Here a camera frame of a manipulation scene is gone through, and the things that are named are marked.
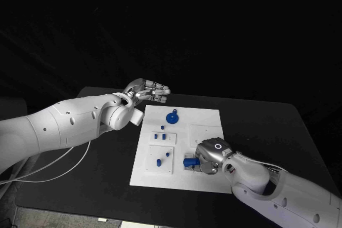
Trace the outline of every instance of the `white cable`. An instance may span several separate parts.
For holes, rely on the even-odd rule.
[[[244,159],[247,159],[247,160],[250,160],[250,161],[253,161],[253,162],[257,162],[257,163],[260,163],[260,164],[266,164],[266,165],[274,166],[274,167],[280,168],[283,171],[289,172],[286,169],[283,169],[280,166],[277,166],[277,165],[274,165],[274,164],[270,164],[270,163],[266,163],[266,162],[261,162],[261,161],[257,161],[257,160],[250,159],[250,158],[246,157],[246,156],[241,154],[241,152],[238,152],[238,151],[237,151],[237,154],[238,154],[238,156],[241,156]]]
[[[41,169],[38,169],[36,171],[33,171],[33,172],[29,173],[28,175],[23,175],[23,176],[15,178],[13,180],[2,181],[2,182],[0,182],[0,185],[8,184],[8,183],[10,183],[10,182],[13,182],[13,181],[32,182],[32,183],[45,182],[45,181],[26,181],[26,180],[20,180],[20,179],[25,178],[25,177],[28,177],[28,176],[31,176],[31,175],[33,175],[33,174],[38,173],[41,170],[44,170],[46,167],[49,167],[58,160],[62,159],[62,157],[70,153],[70,151],[71,151],[72,149],[74,149],[74,147],[72,147],[72,148],[68,150],[68,152],[67,152],[51,164],[48,164],[45,167],[42,167]],[[65,175],[65,174],[77,167],[77,165],[75,165],[62,175]]]

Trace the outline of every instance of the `blue object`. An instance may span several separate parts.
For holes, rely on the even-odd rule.
[[[198,158],[185,158],[184,159],[184,166],[189,167],[191,165],[201,165],[201,161]]]
[[[168,123],[175,124],[178,123],[178,120],[179,120],[179,117],[178,117],[176,109],[175,109],[173,112],[166,115],[166,121]]]

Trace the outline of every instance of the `black background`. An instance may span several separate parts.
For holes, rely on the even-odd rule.
[[[296,106],[342,189],[341,0],[0,0],[0,94],[29,113],[137,78]]]

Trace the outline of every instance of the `table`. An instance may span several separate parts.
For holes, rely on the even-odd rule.
[[[78,97],[122,92],[85,87]],[[293,105],[238,99],[171,94],[163,105],[218,109],[225,140],[234,151],[283,167],[337,196],[339,190],[328,172],[299,112]],[[54,181],[25,183],[16,205],[77,215],[101,217],[176,228],[279,227],[233,194],[130,186],[140,126],[103,134],[91,142],[88,154],[75,169]],[[29,180],[62,174],[80,161],[88,143]],[[68,149],[44,152],[33,170],[52,162]]]

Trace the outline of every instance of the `blue small piece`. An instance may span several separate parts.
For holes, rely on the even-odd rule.
[[[184,166],[189,167],[191,165],[201,165],[201,161],[198,158],[185,158],[184,159]]]
[[[175,109],[173,112],[166,115],[166,121],[168,123],[175,124],[178,123],[178,120],[179,120],[179,117],[178,117],[176,109]]]

